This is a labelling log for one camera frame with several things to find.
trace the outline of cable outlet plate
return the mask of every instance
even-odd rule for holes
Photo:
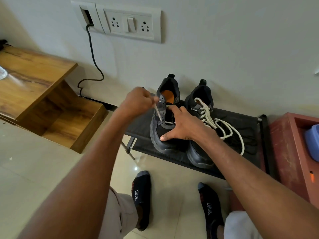
[[[101,4],[96,9],[105,34],[161,43],[161,9]],[[133,29],[125,28],[129,18]]]
[[[91,16],[93,27],[89,27],[90,32],[98,32],[98,33],[105,33],[100,19],[98,12],[96,10],[95,3],[91,2],[82,2],[82,1],[71,1],[73,10],[80,21],[80,24],[82,28],[85,30],[86,26],[90,24],[89,18],[87,17],[87,14],[85,10],[87,10]]]

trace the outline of forearm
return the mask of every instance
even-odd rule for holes
[[[130,119],[114,112],[100,137],[36,211],[19,238],[97,238],[115,158]]]
[[[197,143],[229,182],[266,238],[319,238],[319,210],[228,147],[213,130]]]

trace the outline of wall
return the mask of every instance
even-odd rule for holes
[[[134,86],[157,90],[173,73],[182,98],[206,79],[215,106],[257,116],[319,116],[319,0],[82,0],[162,8],[164,43],[92,33],[103,82],[85,96],[118,105]],[[70,0],[0,0],[0,35],[76,60],[67,81],[100,78]]]

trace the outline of tiled floor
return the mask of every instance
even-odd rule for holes
[[[152,178],[153,211],[149,228],[144,232],[134,230],[125,239],[206,238],[197,184],[208,183],[217,191],[225,216],[227,182],[152,156],[135,151],[132,154],[136,161],[120,147],[111,186],[119,193],[130,194],[135,175],[148,170]],[[0,123],[0,239],[17,236],[34,210],[80,158],[80,154],[70,149]]]

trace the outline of person's left arm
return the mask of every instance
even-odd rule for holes
[[[98,238],[124,132],[135,117],[154,107],[155,99],[141,87],[127,95],[90,151],[42,203],[19,239]]]

